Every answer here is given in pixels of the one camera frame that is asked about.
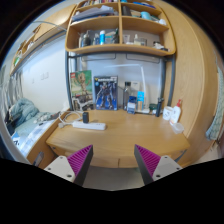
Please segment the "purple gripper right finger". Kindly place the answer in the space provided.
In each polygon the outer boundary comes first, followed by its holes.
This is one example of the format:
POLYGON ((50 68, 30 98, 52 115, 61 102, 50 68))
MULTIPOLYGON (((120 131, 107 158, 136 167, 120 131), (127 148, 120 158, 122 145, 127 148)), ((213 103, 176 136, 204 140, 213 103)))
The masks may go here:
POLYGON ((159 156, 139 145, 134 147, 134 155, 145 185, 182 169, 168 155, 159 156))

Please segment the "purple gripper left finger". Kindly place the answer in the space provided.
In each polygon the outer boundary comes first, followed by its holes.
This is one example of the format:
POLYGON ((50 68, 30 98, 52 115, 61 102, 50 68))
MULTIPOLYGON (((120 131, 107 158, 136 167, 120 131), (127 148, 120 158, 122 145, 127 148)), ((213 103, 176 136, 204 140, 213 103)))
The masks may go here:
POLYGON ((59 156, 45 168, 45 171, 82 186, 92 157, 93 146, 89 145, 68 157, 59 156))

